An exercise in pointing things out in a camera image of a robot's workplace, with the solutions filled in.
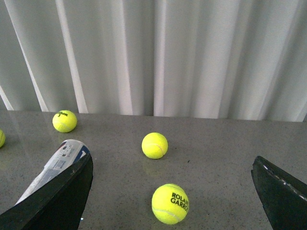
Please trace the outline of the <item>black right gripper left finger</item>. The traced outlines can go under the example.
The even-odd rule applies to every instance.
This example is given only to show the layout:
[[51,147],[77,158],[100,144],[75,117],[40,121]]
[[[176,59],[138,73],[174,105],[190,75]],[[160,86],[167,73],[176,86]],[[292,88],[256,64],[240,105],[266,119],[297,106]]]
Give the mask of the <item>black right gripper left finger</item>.
[[76,230],[93,181],[90,154],[0,216],[2,230]]

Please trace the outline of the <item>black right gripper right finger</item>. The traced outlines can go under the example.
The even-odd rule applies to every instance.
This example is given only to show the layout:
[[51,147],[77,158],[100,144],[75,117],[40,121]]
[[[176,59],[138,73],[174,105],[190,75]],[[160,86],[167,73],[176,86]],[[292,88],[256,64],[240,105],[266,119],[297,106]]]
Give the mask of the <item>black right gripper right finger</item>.
[[307,185],[262,156],[252,166],[252,180],[271,227],[305,230]]

